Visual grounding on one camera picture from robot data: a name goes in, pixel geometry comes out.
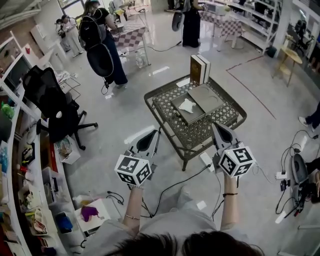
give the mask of wooden stool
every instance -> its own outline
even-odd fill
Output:
[[[290,80],[291,80],[291,77],[292,77],[292,73],[294,71],[294,67],[295,67],[295,63],[298,63],[298,64],[302,64],[302,59],[298,56],[298,54],[294,51],[294,50],[291,50],[289,48],[284,48],[282,47],[281,50],[284,51],[284,58],[282,61],[279,61],[279,64],[278,64],[278,67],[276,68],[274,74],[272,75],[272,78],[274,78],[277,74],[277,72],[279,70],[281,70],[283,73],[285,73],[286,75],[290,75],[289,76],[289,80],[288,80],[288,83],[286,85],[286,87],[289,86],[289,83],[290,83]],[[284,63],[286,61],[286,59],[290,57],[292,60],[293,60],[293,64],[292,64],[292,68],[291,70],[288,69]]]

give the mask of white book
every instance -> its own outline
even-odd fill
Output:
[[[197,56],[199,57],[200,60],[202,60],[205,63],[204,83],[207,83],[209,81],[211,63],[201,54],[198,54]]]
[[[206,63],[204,63],[196,55],[191,55],[190,59],[190,79],[198,85],[202,85],[205,81]]]

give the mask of concrete floor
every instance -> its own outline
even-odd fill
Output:
[[[181,32],[171,30],[171,13],[149,12],[147,16],[150,31],[145,36],[149,46],[165,50],[181,40]],[[121,194],[125,202],[128,201],[129,190],[118,179],[114,167],[119,155],[127,149],[124,144],[127,137],[151,125],[158,127],[144,102],[144,94],[187,75],[190,70],[190,55],[198,52],[211,62],[210,76],[246,111],[246,121],[235,131],[250,147],[268,178],[275,181],[274,174],[281,171],[280,159],[283,151],[289,147],[295,133],[304,128],[298,122],[298,116],[307,116],[315,110],[319,89],[300,67],[296,68],[289,87],[286,87],[287,77],[279,75],[272,79],[276,61],[267,56],[260,57],[261,54],[254,46],[240,38],[236,47],[243,49],[232,49],[231,42],[226,42],[222,45],[221,52],[216,51],[217,39],[213,40],[212,29],[212,24],[201,22],[199,49],[176,46],[165,52],[156,52],[148,48],[151,66],[141,69],[136,65],[134,52],[131,53],[123,64],[129,81],[126,89],[113,89],[113,95],[109,97],[101,94],[103,80],[90,68],[86,54],[71,59],[66,69],[78,74],[77,80],[81,86],[77,90],[81,96],[77,102],[88,113],[85,123],[99,124],[97,130],[88,128],[79,132],[86,150],[81,152],[81,158],[73,165],[65,165],[73,196],[105,196],[107,191],[113,191]],[[295,142],[301,143],[304,135],[303,132],[299,133]],[[308,139],[302,152],[306,161],[315,158],[319,142],[319,139]],[[213,156],[214,147],[207,152]],[[164,134],[161,135],[154,163],[158,167],[152,180],[145,183],[144,189],[144,200],[152,213],[157,207],[162,190],[203,168],[203,163],[196,157],[188,163],[186,171],[182,172],[182,161]],[[286,168],[291,176],[289,161]],[[218,177],[223,181],[222,173]],[[219,183],[215,175],[205,171],[186,184],[196,202],[205,201],[207,207],[203,211],[211,215],[219,194]],[[173,195],[180,187],[178,185],[163,195],[159,212],[171,207],[174,203]],[[294,253],[291,241],[297,232],[297,226],[300,223],[312,223],[316,214],[315,207],[306,203],[300,215],[289,216],[276,224],[278,216],[275,214],[275,207],[281,194],[280,182],[269,183],[261,171],[257,175],[250,171],[239,182],[238,226],[248,235],[251,244],[258,245],[270,256],[282,249]],[[282,202],[289,197],[288,189]],[[116,206],[123,215],[125,206]],[[291,208],[292,204],[288,203],[286,212]],[[221,214],[222,208],[215,216],[217,227],[220,226]],[[308,240],[310,247],[314,246],[311,240]],[[309,253],[307,250],[312,251],[307,247],[303,250],[302,254]]]

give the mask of gray shirt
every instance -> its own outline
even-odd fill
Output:
[[[206,214],[188,209],[155,216],[140,228],[139,233],[146,235],[170,234],[176,237],[178,248],[181,248],[189,235],[216,230],[214,222]],[[224,230],[224,232],[237,240],[244,242],[248,240],[246,235],[234,228]],[[122,223],[106,220],[90,241],[87,241],[83,254],[84,256],[105,256],[116,249],[115,245],[134,236],[135,234]]]

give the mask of brick wall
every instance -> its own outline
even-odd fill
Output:
[[[30,17],[11,26],[5,27],[4,29],[0,30],[0,44],[11,36],[10,31],[12,31],[21,47],[29,44],[35,55],[38,58],[41,58],[43,56],[43,53],[41,52],[39,46],[30,33],[30,30],[35,25],[36,22],[34,18]]]

